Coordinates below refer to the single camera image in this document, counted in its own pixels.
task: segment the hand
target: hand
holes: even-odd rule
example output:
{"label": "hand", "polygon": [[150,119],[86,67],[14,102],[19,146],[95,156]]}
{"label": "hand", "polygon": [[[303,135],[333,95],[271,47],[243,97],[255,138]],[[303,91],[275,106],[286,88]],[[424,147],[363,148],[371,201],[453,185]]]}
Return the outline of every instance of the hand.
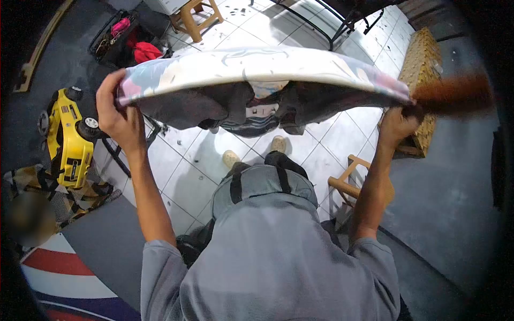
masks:
{"label": "hand", "polygon": [[404,117],[401,113],[402,107],[390,108],[382,120],[380,134],[378,135],[378,146],[394,152],[400,141],[418,129],[421,115]]}
{"label": "hand", "polygon": [[114,106],[115,90],[123,77],[125,69],[107,75],[98,88],[96,100],[100,129],[120,145],[130,163],[146,156],[146,139],[141,111],[132,106],[118,111]]}

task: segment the yellow toy car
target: yellow toy car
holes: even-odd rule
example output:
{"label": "yellow toy car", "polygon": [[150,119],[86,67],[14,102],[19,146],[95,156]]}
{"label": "yellow toy car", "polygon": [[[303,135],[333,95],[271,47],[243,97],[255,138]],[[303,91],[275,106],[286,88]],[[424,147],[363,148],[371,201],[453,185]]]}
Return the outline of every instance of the yellow toy car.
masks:
{"label": "yellow toy car", "polygon": [[50,152],[50,172],[64,187],[84,185],[94,142],[103,134],[95,119],[82,119],[76,103],[81,99],[79,88],[59,89],[38,119],[38,130],[46,137]]}

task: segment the broom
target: broom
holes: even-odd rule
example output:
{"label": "broom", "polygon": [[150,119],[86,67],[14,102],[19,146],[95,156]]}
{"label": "broom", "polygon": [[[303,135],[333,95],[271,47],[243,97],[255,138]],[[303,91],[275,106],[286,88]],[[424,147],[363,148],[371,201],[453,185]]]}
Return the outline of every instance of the broom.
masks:
{"label": "broom", "polygon": [[413,105],[403,109],[404,117],[464,117],[493,109],[492,90],[483,73],[419,84],[411,99]]}

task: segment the white cabinet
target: white cabinet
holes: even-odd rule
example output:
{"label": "white cabinet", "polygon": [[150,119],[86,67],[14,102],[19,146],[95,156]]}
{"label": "white cabinet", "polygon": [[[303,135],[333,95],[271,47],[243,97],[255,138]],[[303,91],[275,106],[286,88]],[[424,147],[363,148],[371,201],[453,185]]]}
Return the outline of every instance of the white cabinet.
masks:
{"label": "white cabinet", "polygon": [[180,9],[189,0],[144,0],[153,11],[170,15]]}

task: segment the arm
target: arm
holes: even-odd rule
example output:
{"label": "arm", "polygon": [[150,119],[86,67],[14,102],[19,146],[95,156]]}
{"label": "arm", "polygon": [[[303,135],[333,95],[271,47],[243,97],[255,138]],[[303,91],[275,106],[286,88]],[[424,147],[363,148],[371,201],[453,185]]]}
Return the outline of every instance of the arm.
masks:
{"label": "arm", "polygon": [[147,242],[164,240],[176,247],[170,217],[150,170],[141,111],[132,106],[118,111],[114,106],[114,91],[124,76],[124,69],[113,72],[98,88],[96,98],[100,129],[125,151],[144,238]]}
{"label": "arm", "polygon": [[382,121],[375,157],[355,203],[350,229],[351,243],[363,237],[377,238],[382,213],[387,206],[384,191],[389,184],[394,150],[403,138],[419,127],[418,118],[405,118],[401,110],[400,107],[390,108]]}

